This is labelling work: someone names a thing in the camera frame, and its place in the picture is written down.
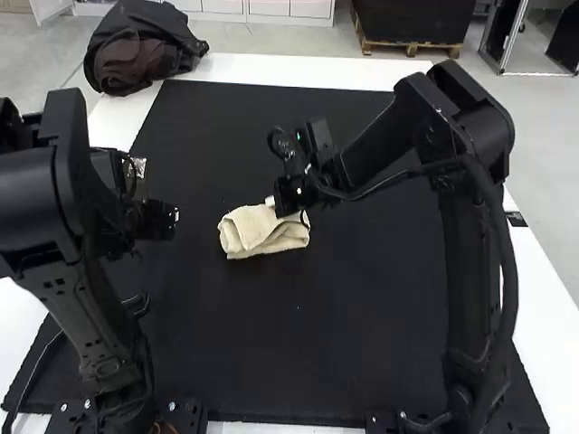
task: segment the beige towel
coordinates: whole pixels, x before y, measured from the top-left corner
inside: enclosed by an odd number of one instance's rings
[[[309,244],[309,220],[304,212],[278,219],[266,204],[242,206],[225,215],[217,229],[227,259],[302,249]]]

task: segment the black jacket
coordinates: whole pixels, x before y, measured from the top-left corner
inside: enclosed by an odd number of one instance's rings
[[[154,79],[191,71],[209,45],[195,38],[187,22],[187,15],[167,2],[119,0],[90,38],[84,57],[89,84],[97,92],[126,96]]]

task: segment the cable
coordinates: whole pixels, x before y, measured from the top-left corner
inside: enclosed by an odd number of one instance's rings
[[[179,434],[179,431],[177,431],[175,427],[171,425],[169,422],[167,422],[166,425],[169,427],[169,429],[171,429],[171,432],[173,432],[173,434]]]
[[[517,322],[518,274],[515,251],[510,238],[505,211],[489,172],[474,156],[465,154],[460,157],[460,161],[476,182],[483,200],[489,207],[490,223],[497,235],[498,255],[503,272],[502,310],[497,335],[490,349],[489,364],[485,370],[482,390],[470,415],[470,432],[468,434],[479,434],[486,425],[491,410],[507,388],[507,382],[502,382],[501,387],[497,390],[497,385],[493,380],[502,378],[507,374],[504,371],[503,363],[508,356]]]
[[[405,415],[401,415],[400,418],[402,419],[402,424],[404,427],[409,429],[411,432],[432,433],[441,425],[450,422],[452,420],[452,413],[447,411],[446,413],[442,414],[436,419],[431,420],[428,423],[414,422],[413,420],[408,419]]]
[[[134,303],[135,301],[137,301],[139,297],[142,297],[142,296],[141,295],[133,296],[131,298],[123,300],[121,302],[121,304],[122,305],[130,305],[131,303]],[[145,306],[134,313],[136,319],[141,318],[144,315],[144,313],[146,313],[148,311],[149,304],[150,304],[150,296],[147,296]],[[14,421],[16,420],[16,416],[18,416],[18,412],[20,411],[20,407],[22,406],[24,399],[27,398],[28,392],[30,391],[31,385],[34,381],[34,377],[38,373],[40,365],[43,363],[43,360],[44,360],[45,356],[48,354],[48,352],[52,349],[52,347],[56,344],[56,342],[63,336],[64,336],[64,332],[62,330],[59,331],[51,339],[51,341],[48,344],[46,344],[46,346],[44,347],[40,356],[36,360],[36,363],[34,364],[34,368],[30,372],[30,376],[28,377],[28,380],[26,381],[26,385],[24,386],[22,393],[18,397],[18,401],[16,402],[16,405],[14,406],[13,409],[8,411],[8,414],[6,415],[6,419],[4,421],[4,424],[2,425],[2,434],[12,434],[12,426],[14,425]]]
[[[316,174],[312,169],[308,170],[306,177],[314,184],[314,186],[318,191],[327,196],[339,199],[341,201],[357,202],[362,199],[365,199],[370,194],[381,192],[388,188],[394,187],[395,185],[398,185],[404,181],[408,181],[418,176],[427,175],[430,172],[434,172],[442,168],[451,169],[457,164],[458,160],[456,158],[451,158],[447,160],[435,161],[427,165],[418,165],[415,167],[410,167],[398,172],[395,175],[389,176],[381,181],[378,181],[368,187],[358,189],[352,193],[346,193],[341,190],[337,190],[335,188],[324,185],[319,179],[319,175]]]
[[[20,406],[22,405],[24,398],[26,398],[26,396],[28,395],[28,392],[30,391],[30,386],[33,383],[34,377],[36,376],[36,373],[38,371],[40,364],[42,363],[42,361],[44,359],[44,356],[51,350],[52,346],[63,335],[64,335],[64,332],[61,330],[44,347],[43,351],[41,352],[40,356],[38,357],[38,360],[34,364],[34,368],[33,368],[32,372],[30,373],[30,376],[28,377],[28,381],[26,382],[26,385],[24,386],[22,393],[20,394],[20,397],[18,398],[18,402],[16,403],[15,407],[12,410],[8,411],[8,414],[6,415],[4,425],[2,425],[2,434],[12,434],[12,425],[14,424],[14,421],[16,420],[16,416],[18,415],[18,411],[20,410]]]

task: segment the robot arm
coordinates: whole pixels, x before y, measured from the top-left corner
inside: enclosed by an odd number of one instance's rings
[[[517,268],[502,211],[514,127],[509,114],[453,61],[401,80],[394,93],[392,104],[341,151],[324,120],[294,135],[280,128],[270,133],[270,149],[285,169],[275,183],[276,213],[358,201],[416,176],[429,179],[445,237],[449,410],[430,423],[413,422],[404,412],[398,418],[410,432],[445,426],[479,434],[509,385],[508,346],[517,317]],[[422,165],[379,177],[411,149]]]
[[[147,339],[100,265],[136,240],[173,238],[176,207],[134,198],[137,177],[126,154],[90,150],[79,90],[51,92],[22,118],[0,99],[0,277],[34,294],[74,345],[92,432],[107,422],[142,434],[155,418]]]

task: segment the gray floor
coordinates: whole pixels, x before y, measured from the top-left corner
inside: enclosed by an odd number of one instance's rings
[[[0,94],[13,97],[23,110],[42,107],[50,89],[76,86],[92,109],[98,94],[82,75],[82,55],[97,19],[59,17],[37,29],[31,16],[0,14]],[[362,57],[347,4],[338,3],[331,29],[265,24],[195,22],[194,33],[213,52],[253,52],[288,55]],[[579,304],[579,79],[497,77],[477,54],[482,24],[469,30],[460,63],[511,112],[517,143],[511,160],[508,189],[524,213],[548,257]],[[533,45],[537,32],[521,36],[521,46]],[[404,58],[400,50],[384,50],[374,58]],[[419,51],[419,59],[441,61],[443,52]],[[514,70],[545,66],[517,52]]]

